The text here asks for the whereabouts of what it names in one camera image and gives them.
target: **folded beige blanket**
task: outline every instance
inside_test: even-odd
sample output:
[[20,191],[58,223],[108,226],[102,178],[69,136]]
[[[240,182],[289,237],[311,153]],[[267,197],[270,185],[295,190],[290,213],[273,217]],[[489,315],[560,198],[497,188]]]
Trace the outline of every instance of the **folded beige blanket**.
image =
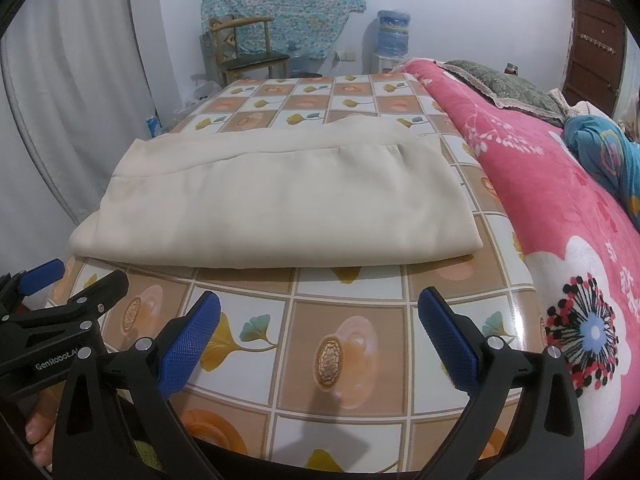
[[482,246],[437,136],[392,118],[137,140],[75,254],[188,267],[410,264]]

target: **blue gripper pad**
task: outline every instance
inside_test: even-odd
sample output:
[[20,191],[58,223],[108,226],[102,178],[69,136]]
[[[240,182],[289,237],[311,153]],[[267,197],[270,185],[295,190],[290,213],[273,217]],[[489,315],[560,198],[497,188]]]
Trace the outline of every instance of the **blue gripper pad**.
[[453,321],[449,306],[440,303],[428,288],[418,298],[418,317],[456,389],[466,393],[479,386],[476,353]]
[[160,362],[158,388],[165,400],[186,386],[202,352],[220,322],[220,299],[204,292],[192,309],[197,311],[178,334]]
[[18,292],[24,296],[35,294],[46,286],[61,280],[65,275],[65,264],[60,260],[51,260],[20,277]]

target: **folded cloth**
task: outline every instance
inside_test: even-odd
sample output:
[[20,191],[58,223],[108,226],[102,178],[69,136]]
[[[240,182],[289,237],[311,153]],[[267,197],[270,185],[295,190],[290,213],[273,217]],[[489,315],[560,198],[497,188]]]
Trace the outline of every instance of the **folded cloth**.
[[105,260],[242,269],[410,264],[482,242],[439,144],[390,118],[350,116],[135,142],[71,245]]
[[562,92],[558,88],[554,88],[548,92],[549,96],[556,102],[562,113],[567,117],[577,117],[580,115],[595,115],[602,117],[603,119],[612,119],[600,110],[596,105],[588,101],[579,101],[574,106],[569,106],[569,103],[562,95]]
[[569,119],[564,142],[640,231],[640,145],[630,142],[610,119],[592,115]]

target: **green pillow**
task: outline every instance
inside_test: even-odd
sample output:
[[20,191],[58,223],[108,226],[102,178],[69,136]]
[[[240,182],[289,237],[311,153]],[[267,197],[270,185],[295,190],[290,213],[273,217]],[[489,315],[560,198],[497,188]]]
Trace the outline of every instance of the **green pillow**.
[[461,59],[438,65],[491,99],[498,108],[518,110],[553,126],[562,127],[564,124],[566,118],[558,104],[524,78]]

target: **wooden chair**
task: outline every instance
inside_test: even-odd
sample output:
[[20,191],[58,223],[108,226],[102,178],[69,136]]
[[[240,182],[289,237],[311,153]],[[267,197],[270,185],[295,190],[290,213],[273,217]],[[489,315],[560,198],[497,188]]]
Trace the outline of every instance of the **wooden chair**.
[[[229,20],[228,22],[220,23],[217,20],[211,20],[209,23],[209,31],[215,35],[216,40],[216,65],[222,73],[222,79],[224,86],[232,83],[236,79],[242,77],[243,72],[249,70],[255,70],[257,68],[268,67],[269,78],[273,79],[273,67],[274,65],[282,65],[284,70],[284,77],[289,77],[289,55],[281,54],[279,52],[273,52],[271,50],[271,42],[269,40],[269,22],[272,22],[273,18],[261,17],[261,18],[236,18]],[[266,52],[261,54],[242,54],[238,52],[238,42],[236,41],[236,29],[238,27],[244,27],[245,25],[251,25],[252,23],[264,23],[264,44]],[[234,43],[236,47],[236,56],[232,59],[225,60],[225,54],[223,49],[223,40],[220,38],[220,32],[232,28],[234,30]]]

